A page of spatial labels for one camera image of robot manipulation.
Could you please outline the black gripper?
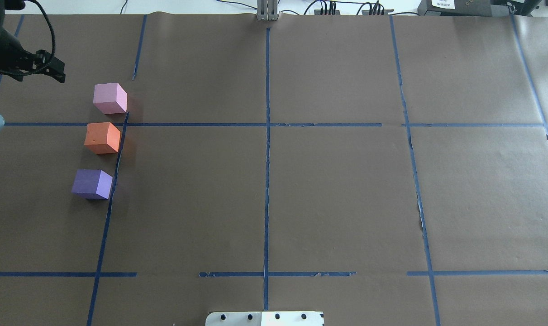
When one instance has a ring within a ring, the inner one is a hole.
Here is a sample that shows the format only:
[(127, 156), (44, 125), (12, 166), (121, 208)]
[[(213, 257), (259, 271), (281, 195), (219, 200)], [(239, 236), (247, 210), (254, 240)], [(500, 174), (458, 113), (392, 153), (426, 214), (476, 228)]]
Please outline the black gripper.
[(43, 74), (65, 83), (65, 64), (46, 50), (31, 53), (19, 40), (0, 27), (0, 74), (5, 76), (30, 76)]

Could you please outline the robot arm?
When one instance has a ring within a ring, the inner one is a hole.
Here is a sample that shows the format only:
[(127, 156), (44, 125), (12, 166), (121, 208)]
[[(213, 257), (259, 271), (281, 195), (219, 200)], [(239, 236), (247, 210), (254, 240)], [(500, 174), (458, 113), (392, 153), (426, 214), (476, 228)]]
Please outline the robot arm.
[[(65, 64), (55, 55), (56, 37), (54, 27), (42, 4), (38, 0), (32, 0), (31, 3), (38, 7), (48, 25), (51, 49), (40, 49), (36, 52), (25, 50), (16, 34), (10, 33), (5, 29), (5, 18), (8, 10), (24, 10), (26, 1), (0, 0), (0, 82), (3, 76), (11, 77), (13, 80), (21, 82), (26, 76), (40, 74), (54, 78), (57, 82), (64, 83), (66, 80)], [(4, 126), (5, 119), (0, 114), (0, 131)]]

